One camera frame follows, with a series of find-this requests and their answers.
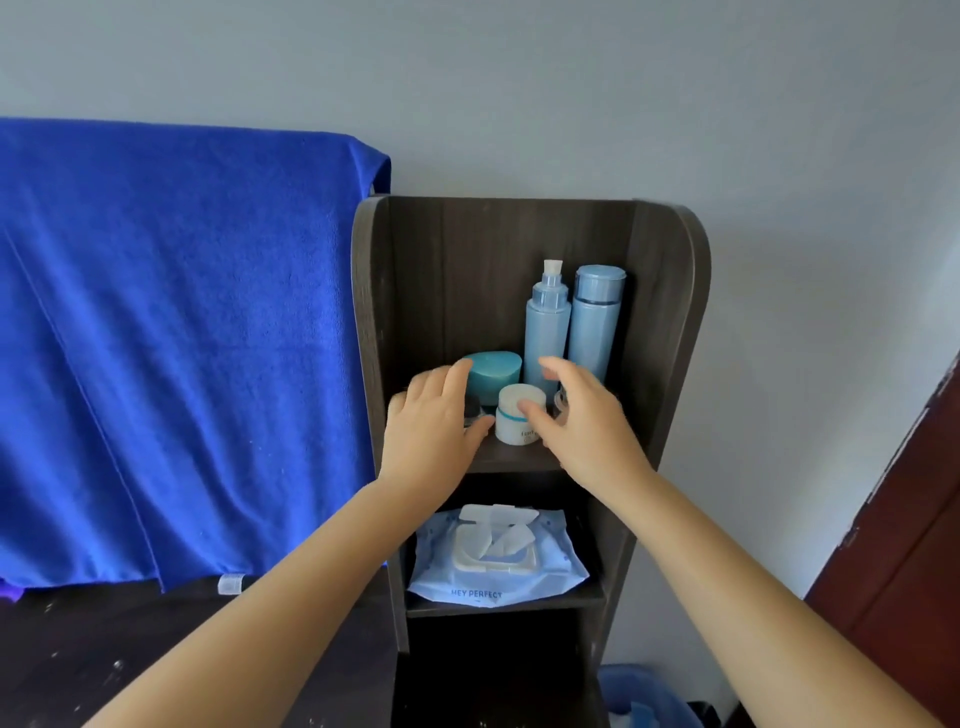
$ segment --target wipes pack lid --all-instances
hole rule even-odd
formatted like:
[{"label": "wipes pack lid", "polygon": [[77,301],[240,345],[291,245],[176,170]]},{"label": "wipes pack lid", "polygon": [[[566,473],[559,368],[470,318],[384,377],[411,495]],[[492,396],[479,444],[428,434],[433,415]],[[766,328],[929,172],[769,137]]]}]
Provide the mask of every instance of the wipes pack lid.
[{"label": "wipes pack lid", "polygon": [[453,565],[461,571],[508,571],[529,574],[540,569],[529,523],[540,514],[513,505],[465,505],[460,510],[453,544]]}]

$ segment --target gray wall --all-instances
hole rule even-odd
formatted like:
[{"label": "gray wall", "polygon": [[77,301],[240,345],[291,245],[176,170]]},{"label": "gray wall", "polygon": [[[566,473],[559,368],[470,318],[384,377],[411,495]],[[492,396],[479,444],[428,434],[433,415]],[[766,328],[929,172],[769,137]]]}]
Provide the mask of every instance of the gray wall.
[{"label": "gray wall", "polygon": [[[0,113],[341,131],[398,193],[691,206],[714,278],[663,470],[802,594],[960,345],[958,27],[935,0],[5,0]],[[607,658],[732,704],[642,550]]]}]

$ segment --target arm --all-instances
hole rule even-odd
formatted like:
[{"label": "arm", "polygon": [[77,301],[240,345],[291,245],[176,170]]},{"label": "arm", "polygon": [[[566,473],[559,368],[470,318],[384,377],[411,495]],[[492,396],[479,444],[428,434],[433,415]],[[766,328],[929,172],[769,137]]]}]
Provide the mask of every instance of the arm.
[{"label": "arm", "polygon": [[940,725],[654,472],[596,378],[556,357],[540,363],[566,389],[566,422],[530,402],[521,409],[570,476],[657,561],[757,726]]},{"label": "arm", "polygon": [[492,417],[463,429],[470,363],[415,376],[390,402],[380,476],[87,725],[279,725],[353,602],[490,429]]}]

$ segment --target towel tag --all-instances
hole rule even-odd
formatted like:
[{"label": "towel tag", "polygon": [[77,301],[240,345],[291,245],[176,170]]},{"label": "towel tag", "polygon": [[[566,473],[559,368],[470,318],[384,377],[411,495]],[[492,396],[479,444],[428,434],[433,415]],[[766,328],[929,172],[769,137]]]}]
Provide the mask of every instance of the towel tag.
[{"label": "towel tag", "polygon": [[225,573],[217,582],[217,594],[220,596],[237,596],[243,592],[243,574]]}]

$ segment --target left hand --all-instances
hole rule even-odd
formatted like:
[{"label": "left hand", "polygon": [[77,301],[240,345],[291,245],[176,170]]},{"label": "left hand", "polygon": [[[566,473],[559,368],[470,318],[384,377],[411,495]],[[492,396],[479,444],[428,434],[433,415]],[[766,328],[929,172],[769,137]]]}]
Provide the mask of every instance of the left hand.
[{"label": "left hand", "polygon": [[464,396],[473,362],[461,359],[416,375],[390,400],[378,480],[421,490],[443,503],[463,479],[494,418],[464,432]]}]

